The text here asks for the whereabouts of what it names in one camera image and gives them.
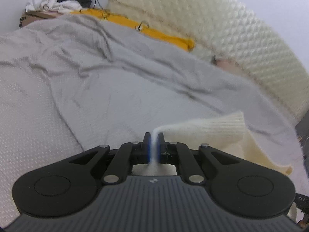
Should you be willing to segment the cream white knit sweater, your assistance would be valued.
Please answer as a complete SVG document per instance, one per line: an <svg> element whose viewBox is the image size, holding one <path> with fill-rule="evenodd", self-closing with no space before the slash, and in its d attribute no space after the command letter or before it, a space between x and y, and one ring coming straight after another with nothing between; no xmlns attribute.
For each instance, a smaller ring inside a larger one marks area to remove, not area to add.
<svg viewBox="0 0 309 232"><path fill-rule="evenodd" d="M279 144L268 134L250 131L242 112L162 125L151 134L156 139L160 132L167 141L179 141L191 149L196 150L200 144L208 143L228 154L274 169L288 176L297 190L302 188L297 166L289 158L286 145Z"/></svg>

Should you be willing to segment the grey bed cover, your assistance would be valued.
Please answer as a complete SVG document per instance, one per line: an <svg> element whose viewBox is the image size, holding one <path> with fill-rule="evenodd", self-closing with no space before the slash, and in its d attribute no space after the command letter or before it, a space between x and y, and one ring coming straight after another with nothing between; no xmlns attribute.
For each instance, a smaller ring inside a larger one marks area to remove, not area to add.
<svg viewBox="0 0 309 232"><path fill-rule="evenodd" d="M245 78L134 29L85 15L1 36L1 225L18 211L26 172L101 144L118 148L157 127L241 111L255 140L292 165L308 194L294 127Z"/></svg>

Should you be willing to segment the cream quilted headboard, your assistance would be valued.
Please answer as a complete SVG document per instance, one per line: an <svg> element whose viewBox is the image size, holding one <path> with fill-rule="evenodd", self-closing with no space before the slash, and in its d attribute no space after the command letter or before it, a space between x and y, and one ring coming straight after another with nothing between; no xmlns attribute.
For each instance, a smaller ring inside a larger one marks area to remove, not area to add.
<svg viewBox="0 0 309 232"><path fill-rule="evenodd" d="M308 72L285 41L237 0L108 0L107 8L194 40L193 54L228 59L293 124L308 112Z"/></svg>

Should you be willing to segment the yellow cloth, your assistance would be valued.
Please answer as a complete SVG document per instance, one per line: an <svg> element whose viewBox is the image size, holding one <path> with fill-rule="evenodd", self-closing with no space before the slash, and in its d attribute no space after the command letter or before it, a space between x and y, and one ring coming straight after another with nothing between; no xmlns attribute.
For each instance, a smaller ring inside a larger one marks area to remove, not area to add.
<svg viewBox="0 0 309 232"><path fill-rule="evenodd" d="M72 11L71 14L75 15L89 15L99 20L106 20L108 22L128 27L142 33L150 38L164 41L169 44L175 45L180 49L191 52L195 47L195 42L189 38L181 38L177 36L168 35L160 32L154 28L149 27L146 21L137 22L129 19L127 16L121 14L111 13L105 9L80 9Z"/></svg>

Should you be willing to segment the white crumpled cloth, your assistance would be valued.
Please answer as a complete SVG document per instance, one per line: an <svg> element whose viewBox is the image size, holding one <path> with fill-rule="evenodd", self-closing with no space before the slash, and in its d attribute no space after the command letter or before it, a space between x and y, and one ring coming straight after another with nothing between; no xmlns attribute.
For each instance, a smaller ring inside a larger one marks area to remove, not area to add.
<svg viewBox="0 0 309 232"><path fill-rule="evenodd" d="M28 0L26 3L26 12L55 12L59 14L71 13L83 9L78 1L66 0L59 2L57 0Z"/></svg>

